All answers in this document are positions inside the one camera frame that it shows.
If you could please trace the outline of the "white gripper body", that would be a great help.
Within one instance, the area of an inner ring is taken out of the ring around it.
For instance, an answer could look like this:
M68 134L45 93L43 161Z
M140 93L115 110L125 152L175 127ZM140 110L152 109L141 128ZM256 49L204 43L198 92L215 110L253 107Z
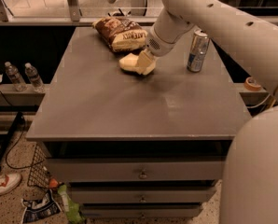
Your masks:
M154 56L162 57L174 48L174 44L167 43L160 39L156 34L155 28L151 27L146 36L146 47Z

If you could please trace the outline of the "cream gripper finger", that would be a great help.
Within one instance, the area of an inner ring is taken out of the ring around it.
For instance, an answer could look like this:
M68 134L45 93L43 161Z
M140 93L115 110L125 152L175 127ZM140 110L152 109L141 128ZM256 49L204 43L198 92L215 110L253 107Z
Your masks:
M137 64L135 66L136 72L143 76L150 74L156 67L156 60L157 58L149 49L142 50L139 53Z

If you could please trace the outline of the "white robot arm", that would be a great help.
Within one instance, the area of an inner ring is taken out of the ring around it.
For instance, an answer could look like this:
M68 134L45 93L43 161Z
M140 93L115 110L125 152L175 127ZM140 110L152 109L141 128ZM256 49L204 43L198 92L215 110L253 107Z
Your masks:
M278 101L278 26L218 0L162 0L138 71L174 47L192 26L217 45ZM278 106L247 121L226 158L220 224L278 224Z

